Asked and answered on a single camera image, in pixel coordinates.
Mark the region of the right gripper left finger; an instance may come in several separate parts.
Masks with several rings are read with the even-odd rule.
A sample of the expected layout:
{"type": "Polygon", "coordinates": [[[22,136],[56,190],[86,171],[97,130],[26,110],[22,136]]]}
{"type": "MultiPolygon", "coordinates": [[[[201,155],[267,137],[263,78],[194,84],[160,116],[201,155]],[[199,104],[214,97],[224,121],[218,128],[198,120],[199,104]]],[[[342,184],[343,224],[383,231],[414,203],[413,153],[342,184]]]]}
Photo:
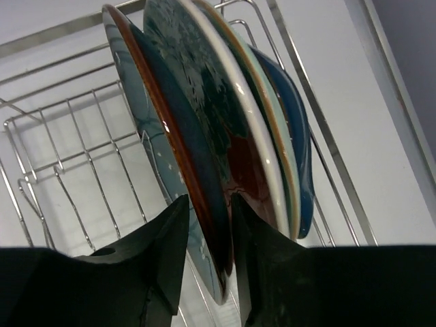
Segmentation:
{"type": "Polygon", "coordinates": [[[189,199],[91,255],[1,250],[2,326],[169,326],[178,313],[189,199]]]}

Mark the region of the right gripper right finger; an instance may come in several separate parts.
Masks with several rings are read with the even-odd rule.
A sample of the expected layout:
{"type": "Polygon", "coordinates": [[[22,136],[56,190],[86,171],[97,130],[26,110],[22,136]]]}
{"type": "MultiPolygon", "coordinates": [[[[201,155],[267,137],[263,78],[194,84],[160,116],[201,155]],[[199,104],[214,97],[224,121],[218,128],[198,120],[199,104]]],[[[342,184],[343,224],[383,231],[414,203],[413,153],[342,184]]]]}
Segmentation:
{"type": "Polygon", "coordinates": [[[434,326],[435,247],[303,247],[234,194],[243,326],[434,326]]]}

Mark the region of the dark blue plate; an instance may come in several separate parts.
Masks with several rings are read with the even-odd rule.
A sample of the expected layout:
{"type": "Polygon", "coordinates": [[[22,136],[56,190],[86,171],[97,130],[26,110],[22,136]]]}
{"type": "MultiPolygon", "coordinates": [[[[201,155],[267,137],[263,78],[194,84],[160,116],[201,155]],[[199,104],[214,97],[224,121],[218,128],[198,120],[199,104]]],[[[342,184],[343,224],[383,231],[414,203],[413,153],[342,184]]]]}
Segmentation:
{"type": "Polygon", "coordinates": [[[309,233],[313,220],[315,190],[313,186],[311,137],[305,105],[289,74],[263,52],[250,47],[260,62],[279,98],[290,131],[300,181],[301,219],[299,238],[309,233]]]}

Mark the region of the mint green flower plate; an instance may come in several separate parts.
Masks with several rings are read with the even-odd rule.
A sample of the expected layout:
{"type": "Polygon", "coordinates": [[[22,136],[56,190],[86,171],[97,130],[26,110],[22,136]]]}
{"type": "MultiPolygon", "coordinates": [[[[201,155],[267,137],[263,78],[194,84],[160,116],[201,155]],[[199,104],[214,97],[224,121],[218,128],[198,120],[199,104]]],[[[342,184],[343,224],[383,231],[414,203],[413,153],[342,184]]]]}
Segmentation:
{"type": "Polygon", "coordinates": [[[194,3],[211,21],[235,56],[261,110],[274,142],[282,173],[290,238],[296,240],[301,219],[300,181],[289,129],[275,90],[255,56],[257,49],[246,43],[207,1],[195,1],[194,3]]]}

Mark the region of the dark teal blossom plate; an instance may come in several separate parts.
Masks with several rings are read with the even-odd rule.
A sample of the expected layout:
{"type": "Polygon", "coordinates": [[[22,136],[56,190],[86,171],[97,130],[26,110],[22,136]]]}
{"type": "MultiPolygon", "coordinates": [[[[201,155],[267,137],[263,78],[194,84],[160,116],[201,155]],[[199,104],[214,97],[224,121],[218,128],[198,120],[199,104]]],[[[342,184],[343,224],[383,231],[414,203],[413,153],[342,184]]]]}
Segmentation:
{"type": "Polygon", "coordinates": [[[131,115],[167,202],[189,197],[187,250],[212,299],[228,298],[230,219],[197,117],[143,32],[113,5],[102,19],[131,115]]]}

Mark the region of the red teal flower plate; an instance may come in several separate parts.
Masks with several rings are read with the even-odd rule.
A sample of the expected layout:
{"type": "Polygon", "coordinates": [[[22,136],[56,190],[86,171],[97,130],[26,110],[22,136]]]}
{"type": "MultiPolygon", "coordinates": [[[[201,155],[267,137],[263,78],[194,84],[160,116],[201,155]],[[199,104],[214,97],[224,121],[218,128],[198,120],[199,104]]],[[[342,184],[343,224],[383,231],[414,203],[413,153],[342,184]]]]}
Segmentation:
{"type": "Polygon", "coordinates": [[[239,64],[212,22],[193,1],[147,1],[143,30],[197,114],[225,194],[241,193],[291,237],[273,142],[239,64]]]}

